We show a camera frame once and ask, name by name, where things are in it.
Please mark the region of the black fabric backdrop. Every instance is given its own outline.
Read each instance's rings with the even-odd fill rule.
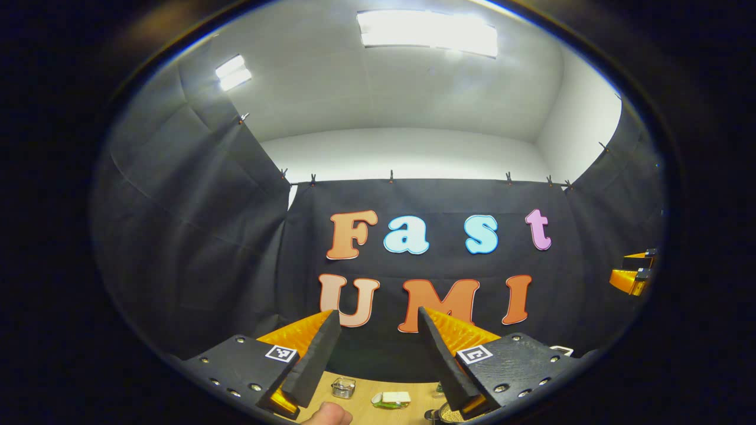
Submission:
[[[663,186],[651,141],[627,108],[604,153],[564,192],[546,183],[488,180],[326,181],[289,184],[218,87],[209,42],[161,69],[111,129],[92,193],[91,230],[108,290],[152,344],[189,358],[230,335],[263,335],[319,311],[320,273],[342,275],[340,308],[355,310],[355,278],[378,280],[370,321],[344,328],[329,369],[373,380],[433,381],[416,334],[401,333],[409,279],[439,297],[475,279],[472,319],[520,331],[576,355],[629,323],[642,299],[609,285],[621,258],[659,243]],[[525,216],[549,220],[547,251]],[[334,213],[372,209],[357,259],[330,261]],[[472,255],[464,220],[492,215],[498,247]],[[383,247],[388,222],[419,216],[431,246],[420,256]],[[506,279],[531,275],[527,320],[501,324]]]

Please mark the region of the white ceiling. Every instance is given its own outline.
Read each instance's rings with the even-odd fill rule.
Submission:
[[[496,27],[498,56],[365,48],[356,14],[382,8],[474,14]],[[222,28],[211,50],[252,72],[228,94],[259,141],[414,127],[533,142],[562,84],[556,40],[467,0],[280,0]]]

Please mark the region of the wooden table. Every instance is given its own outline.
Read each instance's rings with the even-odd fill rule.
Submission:
[[[331,394],[331,384],[338,377],[349,378],[357,381],[355,394],[351,399],[340,399]],[[341,405],[352,414],[353,425],[429,425],[430,422],[425,420],[423,415],[431,409],[438,409],[444,403],[446,398],[436,396],[435,388],[437,382],[433,383],[396,383],[381,382],[375,380],[364,380],[345,375],[336,375],[330,372],[323,372],[321,381],[318,384],[315,394],[312,396],[312,402],[308,408],[301,408],[297,422],[303,422],[309,419],[313,413],[321,406],[322,402],[334,402]],[[378,392],[384,391],[407,391],[410,393],[412,402],[403,409],[386,410],[376,408],[370,402]]]

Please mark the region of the green object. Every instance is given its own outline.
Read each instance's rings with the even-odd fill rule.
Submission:
[[[370,402],[372,402],[373,406],[377,408],[403,409],[410,405],[410,400],[409,395],[406,392],[403,393],[406,394],[406,397],[403,397],[401,394],[402,393],[400,392],[389,392],[389,396],[386,397],[386,400],[384,400],[383,392],[379,392],[370,400]]]

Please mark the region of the ceiling light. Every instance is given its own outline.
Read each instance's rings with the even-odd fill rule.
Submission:
[[[247,68],[242,68],[221,78],[221,88],[227,92],[249,79],[252,79],[252,73]]]
[[[496,57],[496,29],[467,16],[431,11],[365,11],[357,14],[365,47],[412,45],[450,48]]]
[[[215,74],[218,76],[218,78],[223,78],[243,66],[244,58],[241,57],[240,54],[237,54],[236,56],[229,59],[225,64],[222,64],[220,67],[215,68]]]

